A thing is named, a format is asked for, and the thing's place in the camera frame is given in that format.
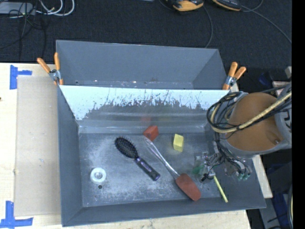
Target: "black carpet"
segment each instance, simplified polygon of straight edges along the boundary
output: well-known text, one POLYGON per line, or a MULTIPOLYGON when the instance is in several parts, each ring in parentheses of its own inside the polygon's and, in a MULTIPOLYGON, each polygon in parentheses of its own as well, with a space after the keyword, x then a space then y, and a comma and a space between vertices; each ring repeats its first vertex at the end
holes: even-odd
MULTIPOLYGON (((27 1, 41 10, 37 0, 27 1)), ((75 0, 72 14, 0 16, 0 62, 53 63, 57 39, 216 48, 226 72, 231 62, 246 66, 238 81, 245 92, 268 89, 271 80, 287 80, 292 64, 292 0, 239 0, 254 11, 231 11, 204 0, 204 7, 180 14, 163 0, 75 0)), ((43 0, 48 8, 59 0, 43 0)), ((71 0, 65 0, 66 11, 71 0)))

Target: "brush bristles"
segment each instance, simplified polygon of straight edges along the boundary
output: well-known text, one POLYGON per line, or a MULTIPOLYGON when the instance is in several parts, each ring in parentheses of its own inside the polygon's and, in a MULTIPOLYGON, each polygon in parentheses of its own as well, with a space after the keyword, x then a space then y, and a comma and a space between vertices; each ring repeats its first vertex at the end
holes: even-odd
POLYGON ((134 144, 126 137, 118 137, 115 139, 114 144, 116 148, 128 158, 136 159, 138 152, 135 149, 134 144))

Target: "blue tape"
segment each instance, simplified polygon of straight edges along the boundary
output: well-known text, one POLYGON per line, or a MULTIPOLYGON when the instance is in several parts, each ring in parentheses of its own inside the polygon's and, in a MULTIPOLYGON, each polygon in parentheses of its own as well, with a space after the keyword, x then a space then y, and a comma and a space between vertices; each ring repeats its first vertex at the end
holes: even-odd
POLYGON ((33 224, 33 218, 15 219, 14 203, 6 201, 5 219, 1 219, 0 228, 14 229, 15 227, 26 227, 33 224))
POLYGON ((17 89, 17 76, 18 75, 32 75, 32 71, 18 71, 18 67, 10 66, 10 90, 17 89))

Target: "white cable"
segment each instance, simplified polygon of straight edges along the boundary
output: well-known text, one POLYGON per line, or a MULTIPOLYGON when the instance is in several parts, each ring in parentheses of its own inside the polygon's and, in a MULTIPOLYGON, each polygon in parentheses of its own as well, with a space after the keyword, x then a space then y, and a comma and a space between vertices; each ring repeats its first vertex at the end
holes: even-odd
POLYGON ((74 8, 75 8, 74 0, 71 0, 71 1, 72 1, 72 8, 71 8, 71 10, 69 12, 64 13, 64 14, 56 13, 54 15, 57 15, 57 16, 67 16, 67 15, 71 14, 74 11, 74 8))
POLYGON ((47 11, 47 13, 44 13, 44 12, 42 12, 42 11, 36 11, 37 13, 42 13, 42 14, 47 14, 47 15, 52 15, 52 14, 56 14, 56 13, 59 13, 60 11, 61 11, 61 9, 62 9, 62 7, 63 7, 63 1, 62 0, 60 0, 61 1, 61 6, 60 6, 60 8, 57 10, 57 11, 52 11, 52 10, 49 10, 44 4, 43 4, 43 2, 41 1, 41 0, 39 0, 39 2, 41 3, 41 5, 42 5, 42 7, 47 11))

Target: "red block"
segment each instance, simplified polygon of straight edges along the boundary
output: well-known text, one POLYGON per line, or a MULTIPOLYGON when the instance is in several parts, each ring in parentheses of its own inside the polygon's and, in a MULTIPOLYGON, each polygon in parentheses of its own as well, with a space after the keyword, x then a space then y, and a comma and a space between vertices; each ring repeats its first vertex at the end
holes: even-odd
POLYGON ((158 126, 156 126, 156 125, 149 126, 143 132, 143 135, 146 136, 149 140, 153 141, 159 135, 158 126))

